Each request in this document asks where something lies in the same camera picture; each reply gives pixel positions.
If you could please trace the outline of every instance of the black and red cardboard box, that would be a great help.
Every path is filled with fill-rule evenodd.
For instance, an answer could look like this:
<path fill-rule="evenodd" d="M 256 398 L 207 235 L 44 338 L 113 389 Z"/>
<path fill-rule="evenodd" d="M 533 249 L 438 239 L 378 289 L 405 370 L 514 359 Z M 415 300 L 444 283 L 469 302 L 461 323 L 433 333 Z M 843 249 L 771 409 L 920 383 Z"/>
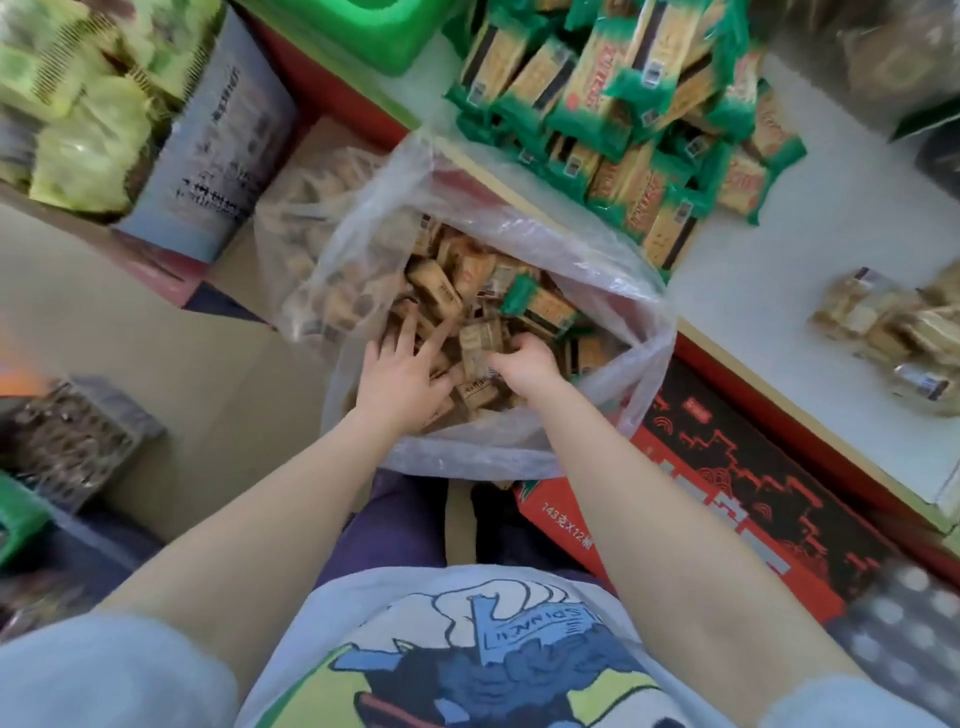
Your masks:
<path fill-rule="evenodd" d="M 634 445 L 723 519 L 821 623 L 873 583 L 894 548 L 673 359 Z M 607 579 L 565 478 L 516 488 L 520 512 Z"/>

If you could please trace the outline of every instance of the person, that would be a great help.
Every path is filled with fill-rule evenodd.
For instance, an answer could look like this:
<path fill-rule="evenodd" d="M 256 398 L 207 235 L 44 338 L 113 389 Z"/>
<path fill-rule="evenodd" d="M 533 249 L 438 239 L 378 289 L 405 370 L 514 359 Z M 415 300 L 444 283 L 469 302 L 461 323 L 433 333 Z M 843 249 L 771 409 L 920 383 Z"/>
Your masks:
<path fill-rule="evenodd" d="M 943 725 L 869 682 L 530 334 L 490 364 L 540 414 L 616 596 L 542 570 L 445 568 L 429 549 L 400 565 L 399 506 L 352 539 L 379 562 L 314 589 L 342 561 L 361 487 L 451 391 L 429 374 L 450 323 L 419 352 L 414 331 L 368 345 L 356 406 L 318 442 L 92 613 L 0 648 L 4 725 Z"/>

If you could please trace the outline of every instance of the graphic print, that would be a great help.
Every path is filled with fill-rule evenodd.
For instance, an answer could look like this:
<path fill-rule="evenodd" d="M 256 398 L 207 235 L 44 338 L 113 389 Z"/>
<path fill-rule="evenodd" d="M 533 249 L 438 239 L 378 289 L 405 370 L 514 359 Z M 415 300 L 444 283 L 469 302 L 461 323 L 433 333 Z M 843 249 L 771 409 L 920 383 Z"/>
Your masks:
<path fill-rule="evenodd" d="M 680 709 L 586 604 L 496 580 L 409 595 L 361 626 L 260 719 L 431 728 L 686 728 Z"/>

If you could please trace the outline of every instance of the leg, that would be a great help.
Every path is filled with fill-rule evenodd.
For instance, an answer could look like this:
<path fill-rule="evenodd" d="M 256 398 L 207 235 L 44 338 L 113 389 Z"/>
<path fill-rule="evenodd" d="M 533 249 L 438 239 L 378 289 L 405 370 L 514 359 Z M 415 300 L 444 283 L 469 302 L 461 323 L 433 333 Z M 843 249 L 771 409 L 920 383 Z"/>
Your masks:
<path fill-rule="evenodd" d="M 445 479 L 378 470 L 370 501 L 340 534 L 317 586 L 377 567 L 445 567 L 445 508 Z"/>
<path fill-rule="evenodd" d="M 613 593 L 576 559 L 527 521 L 510 491 L 478 483 L 470 492 L 477 517 L 477 562 L 550 571 L 571 581 L 595 584 Z"/>

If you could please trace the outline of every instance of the person's right hand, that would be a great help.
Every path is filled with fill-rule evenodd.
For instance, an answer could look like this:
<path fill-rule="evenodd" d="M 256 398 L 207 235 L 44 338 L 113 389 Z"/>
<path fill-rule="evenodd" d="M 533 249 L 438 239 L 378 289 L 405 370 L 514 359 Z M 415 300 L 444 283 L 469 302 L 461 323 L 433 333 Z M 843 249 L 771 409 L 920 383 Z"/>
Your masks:
<path fill-rule="evenodd" d="M 532 401 L 544 388 L 564 381 L 553 352 L 537 336 L 521 333 L 511 343 L 516 352 L 491 353 L 487 361 L 521 397 Z"/>

